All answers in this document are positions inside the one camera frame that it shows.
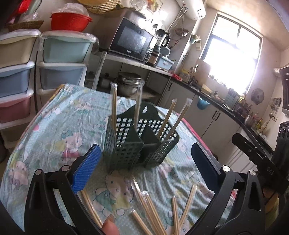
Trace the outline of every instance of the black countertop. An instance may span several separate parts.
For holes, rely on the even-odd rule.
[[[218,103],[217,101],[212,99],[207,94],[201,92],[199,89],[197,89],[195,87],[191,87],[187,83],[180,82],[180,81],[177,81],[175,79],[173,79],[172,81],[177,83],[177,84],[179,84],[179,85],[181,85],[182,87],[192,91],[193,93],[195,93],[196,95],[198,95],[202,99],[204,99],[205,101],[208,101],[210,104],[215,106],[217,109],[219,109],[219,110],[223,111],[224,113],[226,113],[230,118],[232,118],[235,122],[237,122],[244,129],[244,131],[247,133],[247,135],[252,140],[253,144],[265,156],[267,156],[269,159],[271,159],[271,157],[273,155],[273,152],[274,152],[273,149],[268,145],[268,143],[261,136],[259,136],[257,133],[255,133],[255,131],[252,128],[248,128],[247,126],[245,126],[244,123],[240,120],[241,118],[239,118],[237,114],[234,114],[231,110],[226,108],[224,105],[221,105],[220,103]]]

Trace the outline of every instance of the blue gripper pad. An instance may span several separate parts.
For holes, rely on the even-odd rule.
[[[85,158],[72,176],[72,191],[76,194],[84,189],[86,182],[101,158],[99,145],[94,144],[85,154]]]

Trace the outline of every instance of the pink drawer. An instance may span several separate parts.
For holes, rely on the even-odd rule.
[[[0,104],[0,123],[26,118],[30,115],[30,98]]]

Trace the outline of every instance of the window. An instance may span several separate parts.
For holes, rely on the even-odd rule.
[[[218,15],[202,59],[212,67],[214,79],[242,94],[254,74],[260,46],[259,36]]]

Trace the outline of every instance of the hello kitty print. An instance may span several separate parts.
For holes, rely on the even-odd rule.
[[[133,100],[118,97],[117,114],[134,104]],[[167,110],[158,110],[164,118]],[[66,84],[32,120],[8,160],[0,187],[0,200],[21,229],[24,229],[25,202],[35,171],[39,168],[44,172],[58,171],[61,166],[70,165],[77,157],[85,155],[94,143],[103,150],[110,114],[110,94]],[[169,122],[175,123],[177,118],[178,115],[173,112]],[[88,180],[85,189],[102,222],[109,214],[113,214],[120,234],[144,234],[132,217],[132,210],[136,210],[150,227],[132,190],[132,175],[136,177],[141,190],[150,194],[167,235],[174,233],[171,212],[171,198],[174,195],[178,198],[181,216],[192,184],[198,183],[181,235],[185,235],[193,226],[214,196],[204,184],[191,158],[191,146],[198,139],[183,121],[176,130],[180,141],[162,164],[151,168],[136,167],[108,172],[103,156]],[[54,193],[65,222],[73,226],[60,193],[57,190]],[[231,201],[221,222],[226,221],[230,207]]]

